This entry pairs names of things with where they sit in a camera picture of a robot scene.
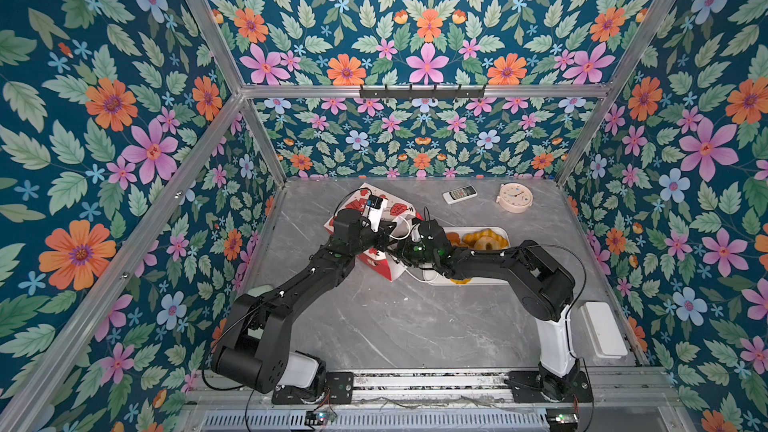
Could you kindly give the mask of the white and red paper bag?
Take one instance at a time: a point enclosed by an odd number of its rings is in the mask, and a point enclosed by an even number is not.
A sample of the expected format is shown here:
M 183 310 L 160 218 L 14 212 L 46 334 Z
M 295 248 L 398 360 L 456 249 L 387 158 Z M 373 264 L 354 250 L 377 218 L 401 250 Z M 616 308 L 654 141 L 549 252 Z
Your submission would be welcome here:
M 390 235 L 391 241 L 403 239 L 414 225 L 414 220 L 421 218 L 410 202 L 372 184 L 363 183 L 343 199 L 337 211 L 324 224 L 324 228 L 332 234 L 334 217 L 342 209 L 358 210 L 367 218 L 366 200 L 370 194 L 383 196 L 388 200 L 382 220 L 393 221 L 396 224 L 396 228 Z M 369 249 L 359 254 L 357 260 L 390 282 L 397 280 L 406 270 L 406 266 L 388 250 Z

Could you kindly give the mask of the brown sesame fake bagel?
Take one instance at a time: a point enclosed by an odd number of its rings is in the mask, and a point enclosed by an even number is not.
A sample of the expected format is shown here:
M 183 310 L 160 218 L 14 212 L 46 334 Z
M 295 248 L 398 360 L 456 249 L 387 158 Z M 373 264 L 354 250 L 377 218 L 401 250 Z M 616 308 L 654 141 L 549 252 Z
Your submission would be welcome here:
M 503 250 L 507 247 L 507 240 L 499 235 L 482 235 L 474 242 L 473 245 L 473 249 L 479 251 Z

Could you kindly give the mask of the orange-brown fake pastry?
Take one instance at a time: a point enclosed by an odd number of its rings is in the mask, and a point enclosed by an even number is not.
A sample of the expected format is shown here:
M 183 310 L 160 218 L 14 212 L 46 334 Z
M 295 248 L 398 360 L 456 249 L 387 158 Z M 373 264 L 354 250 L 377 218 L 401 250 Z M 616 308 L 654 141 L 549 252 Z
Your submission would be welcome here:
M 462 236 L 456 232 L 448 232 L 446 238 L 449 240 L 453 247 L 465 247 L 466 244 L 462 240 Z

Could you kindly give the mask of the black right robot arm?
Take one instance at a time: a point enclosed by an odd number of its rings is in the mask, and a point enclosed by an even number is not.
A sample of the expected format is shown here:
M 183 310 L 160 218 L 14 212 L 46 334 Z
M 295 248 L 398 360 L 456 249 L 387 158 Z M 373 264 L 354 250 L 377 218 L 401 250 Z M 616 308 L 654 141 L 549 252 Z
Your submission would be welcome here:
M 389 239 L 387 251 L 410 267 L 432 270 L 453 282 L 491 279 L 506 283 L 536 320 L 540 341 L 538 390 L 551 401 L 573 393 L 579 373 L 569 319 L 576 282 L 544 247 L 516 246 L 491 229 L 447 232 L 435 220 L 420 221 Z

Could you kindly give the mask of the yellow fake croissant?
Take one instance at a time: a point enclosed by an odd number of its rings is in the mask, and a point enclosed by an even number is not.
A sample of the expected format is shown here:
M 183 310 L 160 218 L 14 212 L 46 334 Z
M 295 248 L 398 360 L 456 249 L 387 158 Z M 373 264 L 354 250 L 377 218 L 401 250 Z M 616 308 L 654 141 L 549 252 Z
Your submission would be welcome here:
M 497 242 L 505 241 L 505 238 L 503 235 L 500 235 L 499 233 L 495 232 L 490 228 L 479 229 L 479 230 L 467 233 L 462 236 L 462 241 L 466 244 L 474 244 L 475 242 L 483 238 L 490 238 Z

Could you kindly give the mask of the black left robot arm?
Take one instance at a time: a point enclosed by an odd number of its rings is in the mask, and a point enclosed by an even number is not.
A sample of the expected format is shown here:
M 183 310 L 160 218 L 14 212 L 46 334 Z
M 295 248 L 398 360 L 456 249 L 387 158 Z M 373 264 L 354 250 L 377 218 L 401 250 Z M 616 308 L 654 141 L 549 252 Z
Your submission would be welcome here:
M 397 227 L 385 220 L 375 225 L 354 209 L 340 211 L 333 232 L 305 268 L 272 290 L 236 299 L 213 346 L 211 370 L 262 394 L 277 387 L 319 394 L 324 383 L 321 360 L 291 350 L 294 322 L 349 276 L 358 255 L 386 249 Z

